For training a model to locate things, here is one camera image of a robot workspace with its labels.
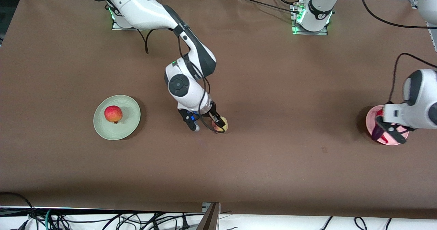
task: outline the table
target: table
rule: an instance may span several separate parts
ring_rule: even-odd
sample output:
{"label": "table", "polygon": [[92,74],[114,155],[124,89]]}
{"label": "table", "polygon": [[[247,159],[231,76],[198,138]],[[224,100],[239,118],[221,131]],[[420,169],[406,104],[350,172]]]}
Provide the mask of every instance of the table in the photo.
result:
{"label": "table", "polygon": [[[179,57],[173,33],[154,31],[146,55],[136,31],[109,29],[104,3],[21,0],[0,50],[1,191],[39,206],[180,212],[221,202],[233,213],[437,218],[436,131],[388,147],[364,126],[387,101],[398,54],[435,62],[428,31],[383,24],[360,0],[338,1],[328,36],[292,35],[289,13],[245,0],[161,2],[215,54],[211,96],[228,133],[181,120],[164,83]],[[405,1],[368,3],[389,21],[424,25]],[[401,59],[394,101],[420,68]],[[93,114],[118,94],[137,100],[142,120],[125,140],[104,140]]]}

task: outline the black wire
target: black wire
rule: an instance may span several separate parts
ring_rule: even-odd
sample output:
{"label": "black wire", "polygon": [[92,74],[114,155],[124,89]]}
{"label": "black wire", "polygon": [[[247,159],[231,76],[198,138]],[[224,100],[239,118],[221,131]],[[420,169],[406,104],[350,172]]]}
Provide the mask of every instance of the black wire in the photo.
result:
{"label": "black wire", "polygon": [[122,219],[124,219],[124,221],[123,222],[120,222],[120,217],[118,218],[118,224],[117,224],[117,230],[121,227],[121,225],[123,225],[124,223],[130,223],[130,222],[127,222],[130,218],[132,218],[133,216],[135,216],[135,214],[132,214],[131,216],[129,216],[128,218],[123,218],[123,217],[121,217]]}
{"label": "black wire", "polygon": [[284,2],[285,4],[292,5],[292,4],[294,4],[295,2],[298,2],[299,0],[294,1],[294,2],[288,2],[287,0],[281,0],[281,1]]}
{"label": "black wire", "polygon": [[147,36],[144,39],[144,36],[142,35],[141,31],[139,31],[139,29],[137,29],[138,33],[141,35],[142,40],[144,41],[144,50],[145,53],[149,54],[149,48],[147,46],[147,41],[149,40],[149,35],[152,31],[154,31],[155,29],[151,29],[148,33]]}
{"label": "black wire", "polygon": [[95,220],[95,221],[72,221],[72,220],[64,219],[64,221],[71,222],[71,223],[96,223],[96,222],[102,222],[102,221],[109,221],[111,219],[103,219],[103,220]]}
{"label": "black wire", "polygon": [[[360,227],[360,226],[358,225],[358,222],[356,222],[356,219],[360,219],[360,220],[361,220],[361,222],[362,222],[363,225],[364,225],[364,228],[362,228],[362,227]],[[361,218],[361,217],[356,217],[356,218],[354,218],[354,223],[355,223],[356,227],[358,227],[359,229],[361,229],[361,230],[367,230],[367,226],[366,226],[366,223],[364,222],[363,218]]]}
{"label": "black wire", "polygon": [[390,90],[389,101],[387,102],[387,104],[391,104],[391,103],[392,103],[393,91],[395,90],[396,70],[398,69],[398,62],[399,62],[399,59],[400,59],[401,56],[403,56],[403,55],[410,56],[410,57],[412,57],[413,59],[417,59],[418,61],[420,61],[420,62],[422,62],[422,63],[424,63],[424,64],[427,64],[427,65],[429,65],[429,66],[431,66],[431,67],[437,68],[436,65],[431,64],[430,62],[427,62],[427,61],[425,61],[425,60],[423,60],[423,59],[421,59],[421,58],[419,58],[419,57],[417,57],[417,56],[414,56],[413,54],[409,54],[409,53],[401,53],[401,54],[399,54],[399,56],[396,58],[395,67],[393,68],[392,90]]}
{"label": "black wire", "polygon": [[364,0],[361,0],[364,7],[366,8],[367,12],[372,15],[372,17],[378,19],[381,22],[384,22],[388,25],[393,25],[393,26],[397,26],[397,27],[401,27],[401,28],[424,28],[424,29],[430,29],[430,28],[437,28],[436,26],[410,26],[410,25],[398,25],[389,21],[386,21],[378,16],[376,16],[372,11],[370,11],[369,7],[367,6],[366,2]]}
{"label": "black wire", "polygon": [[136,225],[133,224],[132,222],[125,222],[125,223],[133,225],[133,226],[135,227],[135,230],[137,230],[137,229],[136,229]]}
{"label": "black wire", "polygon": [[150,220],[148,220],[147,222],[146,222],[146,224],[142,227],[142,228],[140,228],[139,230],[144,230],[151,222],[154,222],[154,221],[156,221],[156,219],[158,218],[158,217],[160,217],[160,216],[162,216],[162,215],[164,215],[164,214],[162,214],[162,213],[155,213],[154,215],[153,215],[153,217],[152,218],[150,218]]}
{"label": "black wire", "polygon": [[290,10],[290,9],[280,8],[279,6],[274,6],[274,5],[270,5],[270,4],[267,4],[267,3],[262,3],[262,2],[259,2],[259,1],[257,1],[257,0],[248,0],[248,1],[252,1],[252,2],[255,2],[255,3],[258,3],[258,4],[262,4],[262,5],[265,5],[265,6],[270,6],[270,7],[272,7],[272,8],[280,9],[280,10],[283,10],[283,11],[287,11],[287,12],[291,12],[291,13],[299,14],[298,11],[292,11],[292,10]]}
{"label": "black wire", "polygon": [[142,228],[142,222],[141,222],[141,219],[139,219],[138,214],[135,214],[135,215],[136,215],[136,217],[137,217],[137,219],[138,219],[138,221],[139,221],[139,228]]}
{"label": "black wire", "polygon": [[105,228],[107,228],[108,226],[109,226],[109,224],[111,224],[111,222],[113,222],[115,219],[117,219],[117,218],[119,218],[120,216],[122,216],[123,215],[123,213],[121,213],[121,214],[118,214],[118,215],[116,215],[116,216],[114,216],[114,217],[112,217],[104,226],[103,226],[103,228],[102,228],[102,230],[105,230]]}
{"label": "black wire", "polygon": [[[204,213],[185,214],[185,216],[203,216],[203,215],[204,215]],[[164,222],[171,221],[172,219],[181,218],[181,217],[182,217],[182,215],[181,215],[181,216],[174,216],[174,217],[171,217],[170,219],[166,219],[166,220],[164,220],[164,221],[158,222],[158,223],[156,224],[156,226],[158,226],[159,224],[162,224],[162,223],[164,223]]]}
{"label": "black wire", "polygon": [[[26,202],[26,204],[29,205],[29,207],[30,207],[30,209],[31,209],[31,211],[32,211],[32,213],[33,213],[33,215],[34,215],[34,217],[37,218],[37,215],[36,215],[36,213],[35,213],[35,211],[34,211],[33,206],[30,204],[30,202],[28,201],[28,199],[25,198],[23,195],[21,195],[21,194],[19,194],[19,193],[15,193],[15,192],[8,192],[8,191],[2,191],[2,192],[0,192],[0,195],[13,195],[13,196],[16,196],[16,197],[22,198],[22,199]],[[36,229],[37,229],[37,230],[39,229],[39,224],[38,224],[38,222],[36,223]]]}
{"label": "black wire", "polygon": [[387,224],[385,225],[385,230],[389,229],[390,222],[392,222],[392,218],[389,218],[389,220],[387,221]]}
{"label": "black wire", "polygon": [[329,224],[329,222],[332,220],[332,218],[333,218],[333,216],[330,216],[330,217],[328,218],[328,220],[326,221],[325,225],[323,226],[323,228],[320,229],[320,230],[326,230],[326,228],[328,227],[328,224]]}
{"label": "black wire", "polygon": [[117,17],[123,17],[122,13],[118,10],[118,8],[114,5],[114,3],[112,3],[111,0],[106,0],[106,1],[109,2],[109,3],[112,5],[112,7],[110,7],[110,8],[114,9],[114,14],[115,14]]}
{"label": "black wire", "polygon": [[65,223],[64,223],[65,219],[64,219],[64,216],[63,216],[63,215],[59,215],[59,216],[58,216],[58,221],[61,221],[61,223],[62,223],[62,225],[64,226],[64,229],[65,229],[65,230],[69,230],[69,229],[70,229],[70,224],[69,224],[68,222],[66,222],[67,225],[65,225]]}
{"label": "black wire", "polygon": [[[179,36],[178,36],[178,45],[179,45],[179,54],[184,59],[184,56],[182,55],[182,49],[181,49],[181,38]],[[203,123],[203,125],[205,125],[205,127],[207,127],[209,130],[211,130],[211,131],[213,131],[215,133],[224,133],[224,132],[226,132],[223,128],[220,128],[220,129],[222,129],[222,131],[217,131],[217,130],[211,128],[203,120],[203,116],[200,114],[200,107],[201,107],[202,101],[203,101],[203,99],[205,98],[205,95],[206,95],[206,77],[203,75],[203,73],[199,70],[199,68],[195,64],[193,64],[191,61],[190,61],[190,63],[197,70],[197,72],[200,74],[200,76],[202,77],[202,80],[203,80],[203,94],[202,94],[202,98],[200,99],[200,102],[199,102],[199,110],[198,110],[198,116],[199,116],[200,121]]]}

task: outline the cable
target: cable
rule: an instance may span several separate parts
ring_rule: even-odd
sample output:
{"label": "cable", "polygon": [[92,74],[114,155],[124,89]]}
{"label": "cable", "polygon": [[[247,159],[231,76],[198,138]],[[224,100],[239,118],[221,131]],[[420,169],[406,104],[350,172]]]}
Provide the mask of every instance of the cable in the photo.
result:
{"label": "cable", "polygon": [[326,221],[325,225],[323,226],[323,228],[320,229],[320,230],[326,230],[326,228],[328,227],[328,224],[329,224],[329,222],[332,220],[332,218],[333,218],[333,216],[330,216],[330,217],[328,218],[328,220]]}
{"label": "cable", "polygon": [[144,230],[144,229],[147,227],[147,225],[149,225],[151,222],[156,221],[156,219],[157,219],[158,217],[162,216],[162,215],[164,215],[164,214],[162,214],[162,213],[155,213],[155,214],[153,215],[153,217],[150,218],[150,220],[148,220],[147,223],[146,223],[142,228],[140,228],[139,230]]}
{"label": "cable", "polygon": [[424,28],[424,29],[436,28],[436,29],[437,29],[436,26],[410,26],[410,25],[398,25],[398,24],[395,24],[395,23],[392,23],[392,22],[386,21],[386,20],[384,20],[384,19],[382,19],[382,18],[376,16],[372,11],[370,11],[370,9],[369,9],[369,7],[367,6],[365,0],[361,0],[361,1],[362,1],[362,3],[363,3],[364,7],[366,8],[367,12],[368,12],[370,15],[372,15],[372,17],[374,17],[374,18],[378,19],[379,21],[381,21],[381,22],[383,22],[383,23],[386,23],[386,24],[388,24],[388,25],[393,25],[393,26],[397,26],[397,27],[401,27],[401,28]]}
{"label": "cable", "polygon": [[392,222],[392,218],[389,218],[389,220],[387,221],[387,224],[385,225],[385,230],[389,229],[390,222]]}
{"label": "cable", "polygon": [[[204,215],[204,213],[185,214],[185,216],[203,216],[203,215]],[[166,219],[164,221],[158,222],[156,225],[158,226],[159,224],[163,224],[164,222],[168,222],[168,221],[171,221],[172,219],[181,218],[181,217],[182,216],[174,216],[174,217],[171,217],[170,219]]]}
{"label": "cable", "polygon": [[285,4],[292,5],[292,4],[294,4],[295,2],[298,2],[299,0],[294,1],[294,2],[288,2],[287,0],[281,0],[281,1],[284,2]]}
{"label": "cable", "polygon": [[147,41],[149,40],[149,35],[152,31],[154,31],[155,29],[151,29],[148,33],[147,36],[144,39],[144,36],[142,35],[141,31],[139,31],[139,29],[137,29],[138,33],[141,35],[142,40],[144,41],[144,50],[145,53],[149,54],[149,48],[147,47]]}
{"label": "cable", "polygon": [[116,227],[116,229],[118,230],[124,223],[127,223],[127,224],[132,224],[131,222],[127,222],[130,218],[132,218],[134,215],[136,215],[136,214],[132,214],[131,216],[129,216],[128,218],[123,218],[123,217],[121,217],[122,219],[124,219],[124,221],[120,221],[120,217],[118,218],[118,224],[117,224],[117,227]]}
{"label": "cable", "polygon": [[[184,56],[182,55],[181,38],[179,36],[178,36],[178,45],[179,45],[179,54],[181,55],[181,57],[183,59],[185,59]],[[193,64],[191,61],[190,61],[190,63],[197,70],[197,72],[200,74],[200,76],[202,77],[202,80],[203,80],[203,94],[202,94],[202,98],[200,99],[200,102],[199,102],[199,110],[198,110],[198,116],[199,116],[200,121],[203,123],[203,125],[205,125],[205,127],[207,127],[209,130],[211,130],[211,131],[213,131],[215,133],[224,133],[224,132],[226,132],[222,128],[220,128],[222,131],[217,131],[217,130],[211,128],[203,120],[203,116],[200,114],[200,107],[201,107],[202,101],[203,101],[203,99],[205,98],[205,95],[206,95],[206,77],[203,75],[203,73],[199,70],[199,68],[195,64]],[[209,93],[211,91],[211,85],[209,85],[209,81],[208,81],[208,89],[209,89],[209,91],[208,91],[208,93]]]}
{"label": "cable", "polygon": [[48,215],[50,214],[51,209],[47,211],[47,214],[45,214],[45,230],[48,230]]}
{"label": "cable", "polygon": [[[2,191],[2,192],[0,192],[0,195],[13,195],[13,196],[17,196],[17,197],[22,198],[22,199],[26,202],[26,204],[29,205],[29,207],[30,207],[30,209],[31,209],[31,211],[32,211],[32,213],[33,213],[33,215],[34,215],[34,217],[37,218],[37,215],[36,215],[36,213],[35,213],[35,211],[34,211],[33,206],[30,204],[30,202],[27,200],[27,198],[25,198],[23,195],[18,194],[18,193],[15,193],[15,192],[8,192],[8,191]],[[37,223],[36,223],[36,229],[39,230],[39,224],[38,224],[38,221],[37,221]]]}
{"label": "cable", "polygon": [[272,8],[280,9],[280,10],[283,10],[283,11],[287,11],[287,12],[291,12],[291,13],[299,14],[298,11],[292,11],[292,10],[290,10],[290,9],[280,8],[279,6],[274,6],[274,5],[270,5],[270,4],[267,4],[267,3],[262,3],[262,2],[259,2],[259,1],[257,1],[257,0],[248,0],[248,1],[252,1],[252,2],[255,2],[255,3],[258,3],[258,4],[262,4],[262,5],[265,5],[265,6],[270,6],[270,7],[272,7]]}
{"label": "cable", "polygon": [[393,91],[395,90],[396,70],[398,69],[398,62],[399,62],[399,59],[400,59],[401,56],[403,56],[403,55],[410,56],[410,57],[412,57],[413,59],[417,59],[418,61],[420,61],[420,62],[422,62],[422,63],[424,63],[424,64],[427,64],[427,65],[429,65],[429,66],[431,66],[431,67],[437,68],[436,65],[431,64],[430,62],[427,62],[427,61],[425,61],[425,60],[423,60],[423,59],[421,59],[421,58],[419,58],[419,57],[417,57],[417,56],[414,56],[413,54],[409,54],[409,53],[401,53],[401,54],[399,54],[399,56],[396,58],[395,67],[393,68],[392,90],[390,90],[389,101],[387,102],[387,104],[392,104],[392,103],[393,103],[393,102],[392,102],[392,96],[393,96]]}
{"label": "cable", "polygon": [[[358,222],[356,222],[356,219],[360,219],[360,220],[361,220],[361,222],[362,222],[363,225],[364,225],[364,228],[362,228],[362,227],[360,227],[360,226],[358,225]],[[355,223],[356,227],[358,227],[359,229],[361,229],[361,230],[367,230],[367,226],[366,226],[366,223],[364,222],[363,218],[361,218],[361,217],[356,217],[356,218],[354,218],[354,223]]]}

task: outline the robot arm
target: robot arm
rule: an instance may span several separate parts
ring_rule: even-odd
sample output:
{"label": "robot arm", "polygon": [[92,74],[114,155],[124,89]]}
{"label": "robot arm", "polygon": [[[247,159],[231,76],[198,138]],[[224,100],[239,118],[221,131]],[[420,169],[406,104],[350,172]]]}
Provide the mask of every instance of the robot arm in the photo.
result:
{"label": "robot arm", "polygon": [[[411,56],[427,65],[426,62],[409,53],[401,53],[396,60],[395,69],[402,55]],[[416,70],[403,85],[403,103],[393,104],[389,101],[383,112],[375,118],[377,126],[372,131],[372,139],[378,140],[387,132],[398,143],[405,143],[403,133],[416,129],[437,129],[437,71]]]}
{"label": "robot arm", "polygon": [[198,131],[194,115],[210,117],[223,128],[224,121],[215,111],[215,103],[197,80],[212,74],[216,60],[190,27],[169,6],[156,0],[106,0],[119,24],[139,30],[169,29],[181,37],[190,51],[166,67],[164,76],[168,90],[178,101],[178,109],[191,130]]}
{"label": "robot arm", "polygon": [[296,20],[307,31],[321,31],[328,23],[337,0],[303,0],[304,10]]}
{"label": "robot arm", "polygon": [[417,9],[427,22],[437,25],[437,0],[417,0]]}
{"label": "robot arm", "polygon": [[437,71],[416,70],[404,83],[401,104],[385,104],[385,123],[437,129]]}

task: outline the apple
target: apple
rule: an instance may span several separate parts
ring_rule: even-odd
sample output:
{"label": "apple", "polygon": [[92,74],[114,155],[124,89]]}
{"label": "apple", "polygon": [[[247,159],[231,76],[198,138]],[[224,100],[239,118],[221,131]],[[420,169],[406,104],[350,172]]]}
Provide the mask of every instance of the apple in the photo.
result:
{"label": "apple", "polygon": [[219,132],[225,131],[226,132],[226,130],[228,130],[228,120],[226,120],[226,118],[224,118],[224,117],[222,117],[222,120],[225,122],[225,126],[223,126],[223,129],[220,128],[219,126],[217,126],[217,124],[215,124],[214,121],[212,121],[212,127],[214,128],[215,131],[219,131]]}
{"label": "apple", "polygon": [[111,105],[105,109],[105,118],[111,123],[118,123],[122,119],[123,113],[120,107]]}

